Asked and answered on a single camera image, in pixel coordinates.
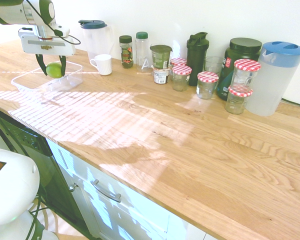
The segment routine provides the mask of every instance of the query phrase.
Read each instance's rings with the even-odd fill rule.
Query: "blue lid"
[[[300,55],[300,46],[286,41],[271,41],[263,45],[263,47],[276,54]]]
[[[80,20],[78,23],[80,23],[83,29],[102,29],[107,26],[107,24],[101,20]]]
[[[259,62],[281,68],[294,68],[300,63],[300,46],[285,42],[272,41],[262,46]]]

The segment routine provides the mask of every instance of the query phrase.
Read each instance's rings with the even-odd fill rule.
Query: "dishwasher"
[[[45,205],[87,238],[94,240],[47,140],[1,111],[0,136],[10,151],[28,156],[36,163],[40,175],[38,192],[42,195]]]

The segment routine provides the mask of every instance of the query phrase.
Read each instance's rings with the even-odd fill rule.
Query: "black shaker bottle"
[[[197,75],[203,71],[204,61],[209,47],[209,41],[206,39],[207,34],[206,32],[199,32],[195,35],[191,35],[190,39],[186,41],[186,65],[192,68],[189,86],[197,86]]]

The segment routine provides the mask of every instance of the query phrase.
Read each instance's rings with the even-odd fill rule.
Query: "wooden countertop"
[[[0,44],[0,110],[218,239],[300,240],[300,107],[232,115],[118,60],[109,76],[84,51],[68,60],[83,84],[34,104],[10,82],[35,56]]]

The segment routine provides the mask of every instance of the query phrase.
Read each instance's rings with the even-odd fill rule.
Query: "metal handle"
[[[97,184],[99,183],[99,180],[96,179],[94,181],[91,181],[92,186],[94,186],[95,189],[97,189],[100,193],[102,193],[103,195],[105,195],[107,198],[112,199],[118,203],[121,203],[121,194],[113,194],[112,192],[108,192],[102,188],[100,188]]]
[[[76,187],[79,187],[78,184],[74,183],[72,186],[69,187],[69,191],[72,193],[76,190]]]

